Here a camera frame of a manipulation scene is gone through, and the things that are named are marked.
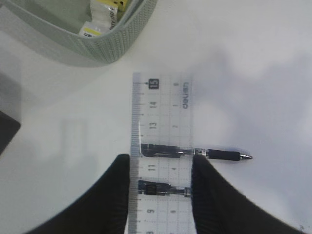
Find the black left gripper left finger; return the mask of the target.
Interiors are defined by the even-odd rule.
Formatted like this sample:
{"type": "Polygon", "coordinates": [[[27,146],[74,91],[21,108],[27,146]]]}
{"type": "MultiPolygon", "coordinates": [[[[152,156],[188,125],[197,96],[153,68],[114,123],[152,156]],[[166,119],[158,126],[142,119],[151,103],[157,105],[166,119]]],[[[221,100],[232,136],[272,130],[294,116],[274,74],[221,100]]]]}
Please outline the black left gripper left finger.
{"type": "Polygon", "coordinates": [[[30,233],[123,234],[128,215],[129,169],[129,155],[118,155],[88,191],[30,233]]]}

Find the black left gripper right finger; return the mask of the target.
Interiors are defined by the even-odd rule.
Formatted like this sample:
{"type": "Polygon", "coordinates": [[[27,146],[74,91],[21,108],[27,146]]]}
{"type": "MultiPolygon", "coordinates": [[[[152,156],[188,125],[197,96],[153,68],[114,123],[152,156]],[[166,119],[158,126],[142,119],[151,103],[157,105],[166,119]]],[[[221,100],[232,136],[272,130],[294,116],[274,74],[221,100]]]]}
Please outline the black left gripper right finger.
{"type": "Polygon", "coordinates": [[[194,156],[191,200],[198,234],[301,234],[234,188],[203,156],[194,156]]]}

